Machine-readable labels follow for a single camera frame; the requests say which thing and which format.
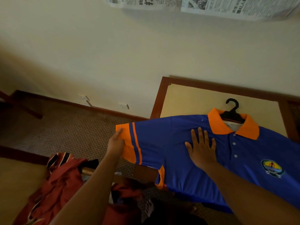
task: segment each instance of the newspaper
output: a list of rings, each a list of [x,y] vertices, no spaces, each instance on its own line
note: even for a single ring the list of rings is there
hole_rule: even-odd
[[[300,0],[106,0],[111,7],[170,10],[250,21],[283,20],[300,10]]]

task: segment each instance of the shirt sleeve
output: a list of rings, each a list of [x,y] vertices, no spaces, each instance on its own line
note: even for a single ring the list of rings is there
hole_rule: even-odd
[[[116,126],[123,128],[120,138],[125,140],[122,157],[131,163],[160,170],[164,161],[164,148],[170,137],[169,117],[132,122]]]

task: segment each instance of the embroidered logo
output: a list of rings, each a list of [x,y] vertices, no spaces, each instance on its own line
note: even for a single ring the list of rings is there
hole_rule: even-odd
[[[275,161],[262,160],[261,164],[267,174],[272,175],[273,177],[281,178],[281,175],[283,175],[284,173],[283,168],[279,166]]]

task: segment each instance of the finger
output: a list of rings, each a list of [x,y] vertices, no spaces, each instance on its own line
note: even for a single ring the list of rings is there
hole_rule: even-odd
[[[203,140],[203,132],[202,132],[201,127],[198,128],[198,135],[199,135],[199,143],[204,142],[204,140]]]
[[[195,131],[192,129],[190,132],[191,132],[191,134],[192,134],[193,145],[198,144],[198,140],[197,140],[197,136],[196,136]]]
[[[206,130],[204,131],[204,143],[209,147],[208,133]]]
[[[114,133],[112,138],[117,140],[119,135],[122,133],[122,131],[123,131],[123,128],[120,128],[117,132]]]
[[[212,146],[211,146],[211,148],[213,149],[213,150],[216,150],[216,140],[213,138],[212,139]]]
[[[187,148],[189,155],[191,155],[193,153],[192,145],[189,142],[185,142],[185,146]]]

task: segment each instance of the hand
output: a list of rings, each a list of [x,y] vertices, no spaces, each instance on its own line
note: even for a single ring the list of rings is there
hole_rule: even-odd
[[[189,142],[185,142],[191,160],[200,169],[204,170],[210,165],[217,162],[216,158],[216,141],[212,139],[212,147],[209,147],[208,134],[204,131],[204,139],[202,129],[198,128],[199,143],[195,131],[192,129],[193,148]]]
[[[109,139],[107,144],[106,155],[114,156],[116,159],[119,159],[122,155],[124,149],[124,139],[118,139],[119,135],[122,133],[123,128],[120,128],[114,135]]]

